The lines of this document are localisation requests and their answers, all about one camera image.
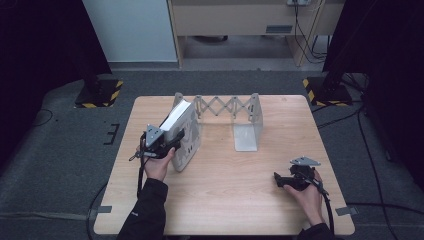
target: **hand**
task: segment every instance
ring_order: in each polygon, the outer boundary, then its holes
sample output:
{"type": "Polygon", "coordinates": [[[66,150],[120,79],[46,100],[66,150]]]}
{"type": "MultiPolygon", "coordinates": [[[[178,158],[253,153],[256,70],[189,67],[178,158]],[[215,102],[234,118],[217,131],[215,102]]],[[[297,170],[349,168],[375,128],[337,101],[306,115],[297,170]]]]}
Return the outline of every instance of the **hand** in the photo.
{"type": "Polygon", "coordinates": [[[148,178],[154,178],[159,181],[162,181],[165,179],[166,172],[168,170],[168,163],[171,161],[171,159],[175,155],[175,148],[171,148],[168,152],[168,155],[162,159],[145,159],[145,166],[144,171],[146,172],[146,175],[148,178]]]}
{"type": "MultiPolygon", "coordinates": [[[[316,170],[315,179],[322,181],[321,176],[316,170]]],[[[322,195],[313,184],[309,184],[309,186],[303,191],[297,191],[290,185],[284,185],[283,188],[290,193],[290,195],[292,195],[302,207],[311,226],[325,222],[321,211],[322,195]]]]}

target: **power outlet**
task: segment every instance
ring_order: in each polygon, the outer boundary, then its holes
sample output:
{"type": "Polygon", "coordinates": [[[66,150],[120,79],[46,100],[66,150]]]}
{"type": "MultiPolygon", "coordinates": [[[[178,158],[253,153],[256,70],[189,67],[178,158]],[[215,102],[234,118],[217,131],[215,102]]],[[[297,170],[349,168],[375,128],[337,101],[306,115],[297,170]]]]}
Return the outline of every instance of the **power outlet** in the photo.
{"type": "Polygon", "coordinates": [[[311,4],[311,0],[287,0],[289,6],[308,6],[309,4],[311,4]]]}

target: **gray carpet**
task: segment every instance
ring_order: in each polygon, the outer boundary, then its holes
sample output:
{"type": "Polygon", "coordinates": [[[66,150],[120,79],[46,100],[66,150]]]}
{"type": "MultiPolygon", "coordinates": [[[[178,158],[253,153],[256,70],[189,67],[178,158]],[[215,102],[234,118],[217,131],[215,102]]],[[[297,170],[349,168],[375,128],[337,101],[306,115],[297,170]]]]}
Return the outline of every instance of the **gray carpet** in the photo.
{"type": "MultiPolygon", "coordinates": [[[[43,110],[0,178],[0,213],[54,212],[79,215],[82,220],[2,218],[0,239],[88,239],[84,218],[94,197],[108,181],[125,126],[138,96],[300,94],[302,79],[319,72],[287,71],[142,71],[115,72],[124,81],[114,106],[78,109],[74,101],[83,86],[77,81],[46,95],[43,110]],[[119,129],[113,144],[108,132],[119,129]]],[[[359,93],[348,88],[354,100],[359,93]]],[[[349,107],[311,106],[318,126],[354,113],[349,107]]],[[[360,115],[370,153],[377,169],[384,202],[424,211],[424,194],[401,163],[389,162],[369,119],[360,115]]],[[[376,179],[361,136],[357,115],[320,128],[320,134],[347,202],[379,203],[376,179]]],[[[94,202],[99,206],[103,192],[94,202]]],[[[357,206],[356,231],[351,239],[394,239],[381,207],[357,206]]],[[[387,208],[398,239],[422,239],[424,216],[387,208]]],[[[114,239],[98,236],[93,239],[114,239]]]]}

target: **black sleeve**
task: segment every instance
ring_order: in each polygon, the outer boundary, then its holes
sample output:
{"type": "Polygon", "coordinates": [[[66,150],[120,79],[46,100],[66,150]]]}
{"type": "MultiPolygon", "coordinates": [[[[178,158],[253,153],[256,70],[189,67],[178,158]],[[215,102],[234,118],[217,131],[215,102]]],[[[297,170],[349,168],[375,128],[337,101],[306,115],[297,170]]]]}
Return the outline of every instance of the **black sleeve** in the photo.
{"type": "Polygon", "coordinates": [[[327,224],[320,223],[307,230],[303,230],[297,236],[297,240],[334,240],[335,237],[331,233],[327,224]]]}
{"type": "Polygon", "coordinates": [[[168,186],[165,183],[148,178],[117,239],[162,239],[166,222],[164,203],[167,194],[168,186]]]}

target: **wall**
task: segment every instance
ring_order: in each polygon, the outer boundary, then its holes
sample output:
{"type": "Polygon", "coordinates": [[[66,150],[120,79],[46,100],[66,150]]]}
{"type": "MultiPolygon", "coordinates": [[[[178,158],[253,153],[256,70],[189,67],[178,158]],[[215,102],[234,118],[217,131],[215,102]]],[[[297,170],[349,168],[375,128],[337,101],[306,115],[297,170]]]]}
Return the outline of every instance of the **wall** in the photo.
{"type": "Polygon", "coordinates": [[[83,0],[108,62],[177,62],[166,0],[83,0]]]}

